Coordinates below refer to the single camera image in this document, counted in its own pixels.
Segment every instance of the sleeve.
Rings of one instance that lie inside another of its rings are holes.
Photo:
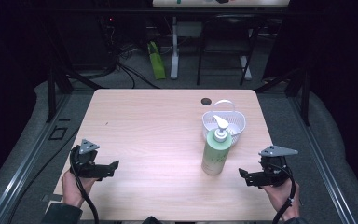
[[[52,203],[42,219],[42,224],[76,224],[83,211],[64,203]]]
[[[284,224],[308,224],[307,220],[302,217],[292,217],[285,221]]]

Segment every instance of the human hand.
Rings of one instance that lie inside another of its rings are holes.
[[[266,191],[272,206],[278,212],[289,198],[291,187],[292,187],[292,181],[290,179],[287,179],[279,187],[263,186],[261,188]],[[300,216],[300,209],[299,209],[300,202],[298,197],[299,193],[300,193],[299,185],[296,183],[296,194],[292,202],[292,206],[289,206],[286,209],[286,211],[282,214],[283,221],[287,221],[290,218]]]
[[[97,180],[96,178],[82,178],[79,177],[87,194],[90,194],[92,185]],[[84,202],[83,196],[77,187],[75,176],[68,170],[63,174],[62,182],[62,202],[80,208]]]

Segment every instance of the human arm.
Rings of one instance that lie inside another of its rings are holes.
[[[95,178],[80,177],[87,194],[91,192],[92,185],[96,180]],[[41,223],[77,223],[82,214],[80,207],[83,202],[84,198],[77,187],[75,176],[66,171],[62,177],[62,203],[52,203]]]
[[[278,212],[289,198],[292,187],[292,181],[287,179],[282,185],[278,187],[263,186],[261,187],[268,195],[272,206]],[[299,209],[299,185],[296,183],[296,194],[293,198],[292,205],[289,206],[282,214],[282,220],[285,224],[306,224],[307,221],[300,217]]]

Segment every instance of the green bottle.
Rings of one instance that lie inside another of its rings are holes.
[[[218,175],[223,171],[232,144],[232,136],[226,131],[228,122],[219,116],[213,117],[219,128],[210,130],[207,134],[201,165],[208,175]]]

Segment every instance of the black wire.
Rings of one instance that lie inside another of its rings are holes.
[[[48,166],[48,164],[62,151],[62,149],[66,146],[66,144],[68,144],[68,142],[76,135],[76,133],[79,131],[79,128],[77,128],[74,133],[72,133],[72,135],[68,138],[68,140],[66,140],[66,142],[63,144],[63,146],[56,152],[54,153],[54,155],[42,166],[42,168],[37,172],[37,174],[34,176],[34,178],[30,181],[30,183],[28,183],[27,187],[25,188],[25,190],[22,192],[22,194],[20,195],[20,198],[16,201],[16,204],[14,205],[13,210],[11,211],[10,217],[8,219],[8,224],[11,223],[11,221],[13,220],[13,217],[16,213],[17,208],[19,207],[19,204],[21,202],[21,199],[24,197],[25,193],[27,192],[27,190],[31,187],[31,185],[34,183],[34,181],[39,177],[39,175],[42,173],[42,171]]]
[[[137,72],[135,69],[128,67],[127,65],[120,63],[120,62],[117,62],[117,66],[119,66],[123,70],[127,70],[128,72],[133,73],[134,75],[136,75],[138,78],[140,78],[142,81],[144,81],[146,84],[150,85],[151,87],[153,87],[155,89],[160,89],[160,87],[151,83],[149,80],[147,80],[141,73]]]
[[[292,206],[292,200],[295,198],[295,194],[296,194],[296,182],[293,179],[293,176],[287,172],[285,169],[283,169],[280,166],[274,165],[274,164],[270,164],[270,166],[274,167],[274,168],[278,168],[281,171],[284,171],[290,178],[290,180],[292,181],[292,187],[290,189],[290,195],[289,198],[287,199],[287,201],[283,204],[283,206],[281,207],[281,209],[277,212],[277,214],[275,215],[275,218],[272,220],[272,224],[277,224],[279,222],[279,219],[281,218],[281,216],[283,215],[283,213],[286,211],[286,209],[290,206]]]
[[[83,75],[83,77],[86,77],[88,79],[94,79],[98,77],[106,77],[109,74],[113,73],[116,69],[116,62],[113,62],[111,65],[106,67],[101,73],[99,74],[93,74],[93,75]]]
[[[132,75],[126,70],[126,69],[122,69],[125,73],[127,73],[127,75],[131,78],[132,80],[132,88],[135,89],[135,79],[133,79]]]
[[[73,165],[73,157],[74,157],[74,151],[71,150],[71,155],[70,155],[70,163],[71,163],[71,170],[75,176],[75,181],[77,184],[78,189],[80,190],[80,193],[83,197],[83,199],[86,201],[86,203],[89,205],[89,208],[91,209],[92,214],[94,215],[94,223],[98,224],[100,223],[100,219],[98,217],[98,211],[97,208],[95,207],[94,203],[92,202],[91,198],[89,197],[89,195],[87,194],[87,192],[84,190],[83,185],[81,183],[81,180],[79,178],[79,176],[77,175],[76,169],[74,169],[74,165]]]
[[[121,48],[122,52],[119,56],[124,60],[128,60],[132,56],[132,51],[137,49],[134,44],[127,44]]]

